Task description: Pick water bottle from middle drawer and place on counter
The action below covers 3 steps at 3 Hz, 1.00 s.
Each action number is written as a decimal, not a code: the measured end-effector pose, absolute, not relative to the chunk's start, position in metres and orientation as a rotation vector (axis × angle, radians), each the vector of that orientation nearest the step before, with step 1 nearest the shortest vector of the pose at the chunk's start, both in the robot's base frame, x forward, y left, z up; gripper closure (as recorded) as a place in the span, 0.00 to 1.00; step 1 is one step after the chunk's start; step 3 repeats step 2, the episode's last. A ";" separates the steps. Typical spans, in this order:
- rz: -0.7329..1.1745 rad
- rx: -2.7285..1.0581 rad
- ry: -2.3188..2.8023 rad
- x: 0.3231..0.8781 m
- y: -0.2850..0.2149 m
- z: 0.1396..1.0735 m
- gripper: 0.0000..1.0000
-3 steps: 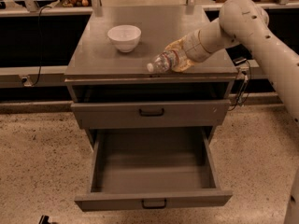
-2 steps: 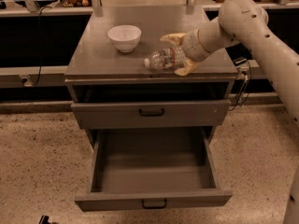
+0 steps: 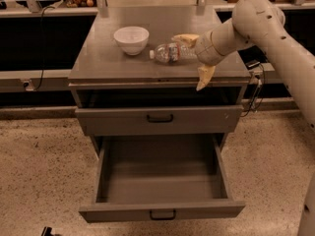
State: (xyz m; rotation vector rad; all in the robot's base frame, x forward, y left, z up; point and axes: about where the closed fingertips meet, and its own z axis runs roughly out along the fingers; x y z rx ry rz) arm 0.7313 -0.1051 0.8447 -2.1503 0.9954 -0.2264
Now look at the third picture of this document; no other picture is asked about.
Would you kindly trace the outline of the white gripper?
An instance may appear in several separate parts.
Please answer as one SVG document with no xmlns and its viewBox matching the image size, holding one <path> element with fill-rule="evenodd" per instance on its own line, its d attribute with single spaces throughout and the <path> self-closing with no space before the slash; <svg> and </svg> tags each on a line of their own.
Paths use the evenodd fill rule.
<svg viewBox="0 0 315 236">
<path fill-rule="evenodd" d="M 209 30 L 200 37 L 198 34 L 192 33 L 178 34 L 171 40 L 188 48 L 195 46 L 198 60 L 206 64 L 198 68 L 199 82 L 196 91 L 204 89 L 208 85 L 216 70 L 215 66 L 235 50 L 234 38 L 227 31 L 216 29 Z"/>
</svg>

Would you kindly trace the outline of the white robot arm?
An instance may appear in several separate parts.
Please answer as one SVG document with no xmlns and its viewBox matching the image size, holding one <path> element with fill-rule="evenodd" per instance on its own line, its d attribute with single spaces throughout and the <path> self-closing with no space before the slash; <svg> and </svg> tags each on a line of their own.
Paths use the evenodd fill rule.
<svg viewBox="0 0 315 236">
<path fill-rule="evenodd" d="M 172 39 L 192 49 L 202 63 L 197 89 L 210 82 L 225 56 L 252 45 L 260 48 L 281 77 L 307 124 L 315 124 L 315 57 L 284 29 L 283 11 L 269 0 L 239 0 L 231 18 L 202 34 Z"/>
</svg>

